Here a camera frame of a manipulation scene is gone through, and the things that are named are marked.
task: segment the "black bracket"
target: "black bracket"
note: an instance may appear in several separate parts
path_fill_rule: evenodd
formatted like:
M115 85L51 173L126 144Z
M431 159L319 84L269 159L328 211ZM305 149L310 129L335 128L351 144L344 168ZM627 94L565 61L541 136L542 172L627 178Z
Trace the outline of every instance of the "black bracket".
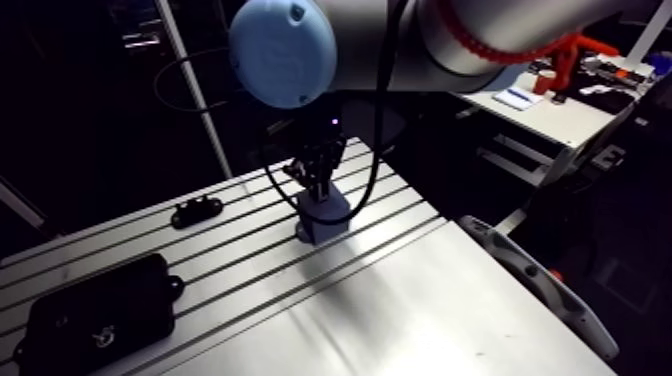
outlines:
M170 217L170 224L176 230L182 230L206 219L214 218L222 212L224 204L217 198L203 196L175 205L177 211Z

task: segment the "dark background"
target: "dark background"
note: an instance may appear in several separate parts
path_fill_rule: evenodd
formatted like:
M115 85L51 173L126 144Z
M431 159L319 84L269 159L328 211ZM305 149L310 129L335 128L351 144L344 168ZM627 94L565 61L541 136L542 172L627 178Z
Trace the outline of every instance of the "dark background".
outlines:
M224 46L241 3L171 2L187 50ZM161 106L152 92L155 73L175 59L162 26L151 26L159 18L153 2L8 0L0 7L0 176L47 215L52 231L74 232L224 180L201 120ZM642 14L628 19L646 22L649 13ZM622 19L614 15L586 33L627 52L643 26ZM125 48L122 36L137 33L155 33L160 43ZM669 31L653 49L672 50ZM232 95L225 53L193 64L207 101ZM193 106L179 70L161 91ZM618 169L581 195L562 196L568 210L532 217L512 234L594 308L622 348L612 366L624 375L667 374L672 355L672 130L669 110L656 104L660 91L611 141L628 152ZM366 93L326 98L355 99L357 111L370 111ZM386 161L447 218L471 214L494 224L532 195L475 156L483 140L508 127L503 121L483 113L457 121L467 105L448 94L394 94L389 107L407 126ZM255 134L268 120L259 106L243 97L212 116L234 174L259 168ZM636 116L649 125L635 124ZM0 256L45 240L0 203ZM641 277L629 277L641 285L634 295L655 291L643 312L596 282L613 259Z

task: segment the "white pole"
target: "white pole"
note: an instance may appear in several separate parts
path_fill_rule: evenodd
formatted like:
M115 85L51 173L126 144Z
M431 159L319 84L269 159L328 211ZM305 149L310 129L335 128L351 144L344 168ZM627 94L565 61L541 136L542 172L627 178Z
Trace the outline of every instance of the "white pole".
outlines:
M646 54L649 53L653 43L665 28L665 25L667 25L671 16L672 0L664 0L653 15L653 18L651 18L651 21L649 21L646 29L644 29L642 36L640 36L637 43L635 43L635 47L633 47L628 54L628 57L625 59L621 68L628 71L634 71L635 68L639 66Z
M173 18L173 12L170 9L168 0L156 0L156 5L159 9L159 13L161 14L161 18L163 19L163 23L166 26L168 37L173 44L175 55L178 59L186 57L187 50L184 48L184 43L182 43L182 37L180 36L180 32L177 29L177 24L175 23L175 18ZM194 69L192 68L191 63L187 61L184 64L181 64L181 66L182 73L187 79L187 84L189 85L189 90L191 91L191 95L194 98L196 106L199 109L205 108L205 99L203 99L203 93L201 92L201 87L198 84L198 80L196 79L196 74L194 73ZM217 155L219 164L224 171L224 176L227 179L231 179L233 177L233 173L231 172L229 161L226 159L224 149L222 148L222 144L219 141L219 137L217 136L217 130L215 129L215 125L212 122L212 117L209 113L206 112L201 114L201 119L205 125L205 131L208 133L208 138L210 138L212 147L215 149L215 154Z
M19 217L28 222L34 228L40 230L44 224L44 217L42 214L33 210L24 200L17 196L8 186L6 186L0 179L0 201L4 202L10 209L12 209Z

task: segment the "black case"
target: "black case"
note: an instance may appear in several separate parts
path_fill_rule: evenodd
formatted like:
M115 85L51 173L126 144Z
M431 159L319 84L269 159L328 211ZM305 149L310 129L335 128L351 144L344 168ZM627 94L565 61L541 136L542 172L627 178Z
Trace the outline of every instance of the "black case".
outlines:
M21 376L85 375L167 337L183 289L153 254L38 299L14 351Z

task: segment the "black cable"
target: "black cable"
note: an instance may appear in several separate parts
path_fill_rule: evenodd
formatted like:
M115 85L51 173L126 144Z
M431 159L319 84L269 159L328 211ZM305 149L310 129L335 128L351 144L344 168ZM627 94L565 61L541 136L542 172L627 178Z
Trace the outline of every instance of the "black cable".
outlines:
M282 199L289 204L296 212L303 218L307 218L315 223L322 225L337 225L345 223L352 219L354 216L359 214L359 212L366 206L371 193L373 192L373 187L376 184L378 179L378 168L380 167L380 154L382 153L382 133L383 133L383 115L384 115L384 104L385 104L385 94L387 93L387 87L392 79L392 70L394 69L395 54L397 50L397 42L399 39L399 24L401 22L401 16L406 9L406 4L408 0L400 0L392 11L391 17L389 17L387 22L387 29L385 30L385 36L383 38L383 45L380 51L380 57L378 61L378 74L376 78L376 95L374 101L374 141L373 141L373 161L371 162L371 172L369 174L369 181L366 185L364 195L359 200L357 206L350 211L347 215L341 218L332 218L324 219L318 218L314 215L306 213L302 210L292 198L282 190L278 182L273 177L268 163L266 162L266 155L264 152L265 138L264 142L259 142L259 158L261 163L264 166L264 171L266 176L271 181L271 185L282 197Z
M180 59L177 59L175 61L171 61L170 63L166 64L163 68L161 68L159 73L157 73L156 76L154 76L154 85L153 85L154 96L156 96L156 99L158 99L166 107L169 107L169 108L171 108L175 111L189 112L189 113L193 113L193 114L202 114L202 113L205 113L205 112L209 112L212 109L215 109L217 107L221 107L221 106L229 103L229 101L219 101L219 102L213 103L213 104L211 104L209 106L206 106L206 107L203 107L203 108L180 107L180 106L176 106L176 105L166 101L165 99L163 99L163 97L159 93L159 80L161 79L161 76L163 76L163 74L166 73L169 69L172 69L173 67L175 67L177 65L182 65L182 64L186 63L187 61L192 60L195 57L202 56L202 55L207 55L207 54L211 54L211 53L215 53L215 52L220 52L220 51L227 51L228 49L229 49L228 47L218 47L218 48L212 48L212 49L209 49L209 50L203 50L203 51L195 52L191 55L187 55L187 56L185 56L183 58L180 58Z

